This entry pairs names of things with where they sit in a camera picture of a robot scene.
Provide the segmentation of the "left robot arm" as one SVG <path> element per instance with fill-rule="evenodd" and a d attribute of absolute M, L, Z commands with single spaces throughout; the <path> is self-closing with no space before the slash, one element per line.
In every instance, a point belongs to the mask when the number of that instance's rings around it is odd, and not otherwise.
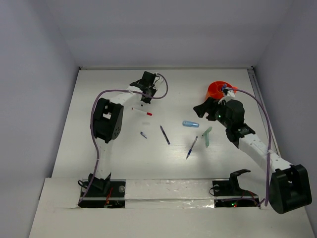
<path fill-rule="evenodd" d="M 109 192 L 111 178 L 111 154 L 114 140 L 121 133 L 124 110 L 138 102 L 149 104 L 156 97 L 166 79 L 159 73 L 145 71 L 141 79 L 129 84 L 127 89 L 104 90 L 93 102 L 90 115 L 90 131 L 97 158 L 93 173 L 88 177 L 86 190 L 104 196 Z"/>

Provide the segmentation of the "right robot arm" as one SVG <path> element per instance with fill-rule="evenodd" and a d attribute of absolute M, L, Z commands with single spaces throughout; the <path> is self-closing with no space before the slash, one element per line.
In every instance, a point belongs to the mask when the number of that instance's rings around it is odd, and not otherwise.
<path fill-rule="evenodd" d="M 200 118 L 221 123 L 228 140 L 266 172 L 265 200 L 275 212 L 284 214 L 312 203 L 307 169 L 282 159 L 259 139 L 244 122 L 245 110 L 240 101 L 224 103 L 208 98 L 193 110 Z"/>

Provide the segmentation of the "orange round pen holder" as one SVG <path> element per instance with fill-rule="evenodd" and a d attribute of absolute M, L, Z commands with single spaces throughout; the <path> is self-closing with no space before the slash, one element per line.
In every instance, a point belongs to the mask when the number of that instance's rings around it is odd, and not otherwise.
<path fill-rule="evenodd" d="M 232 88 L 233 86 L 224 81 L 215 81 L 209 85 L 207 89 L 207 93 L 205 99 L 213 98 L 216 100 L 220 100 L 223 97 L 222 86 L 223 84 L 227 84 L 227 87 Z"/>

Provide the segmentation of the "blue ballpoint pen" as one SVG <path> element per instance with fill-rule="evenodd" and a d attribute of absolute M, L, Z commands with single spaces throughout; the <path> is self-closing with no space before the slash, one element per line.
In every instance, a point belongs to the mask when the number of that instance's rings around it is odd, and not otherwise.
<path fill-rule="evenodd" d="M 198 136 L 195 137 L 195 139 L 194 139 L 194 141 L 193 141 L 193 143 L 192 143 L 192 145 L 191 145 L 191 147 L 190 147 L 190 149 L 189 149 L 189 151 L 188 151 L 188 153 L 187 153 L 187 155 L 186 155 L 186 159 L 189 158 L 189 156 L 190 156 L 190 154 L 191 154 L 191 152 L 192 152 L 192 150 L 193 150 L 193 147 L 195 146 L 197 140 L 198 140 Z"/>

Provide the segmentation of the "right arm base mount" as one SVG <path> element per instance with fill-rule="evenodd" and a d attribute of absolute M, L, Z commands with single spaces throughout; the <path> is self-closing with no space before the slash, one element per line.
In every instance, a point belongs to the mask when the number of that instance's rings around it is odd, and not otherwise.
<path fill-rule="evenodd" d="M 258 207 L 261 202 L 257 194 L 242 189 L 238 177 L 250 173 L 248 169 L 232 172 L 229 178 L 216 179 L 212 181 L 209 194 L 214 197 L 215 208 L 237 208 L 237 207 Z"/>

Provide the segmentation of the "silver taped front rail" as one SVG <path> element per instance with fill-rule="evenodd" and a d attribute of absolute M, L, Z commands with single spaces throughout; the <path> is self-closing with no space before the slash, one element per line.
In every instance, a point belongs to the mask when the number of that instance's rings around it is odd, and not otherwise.
<path fill-rule="evenodd" d="M 211 179 L 128 179 L 125 208 L 214 208 Z"/>

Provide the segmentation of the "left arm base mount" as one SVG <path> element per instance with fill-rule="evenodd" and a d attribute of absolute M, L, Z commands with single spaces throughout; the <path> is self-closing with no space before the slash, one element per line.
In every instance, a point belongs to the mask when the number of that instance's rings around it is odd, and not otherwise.
<path fill-rule="evenodd" d="M 81 187 L 78 206 L 80 208 L 125 208 L 126 180 L 111 180 L 111 174 L 106 179 L 94 178 L 88 189 L 93 174 L 88 180 L 78 180 Z"/>

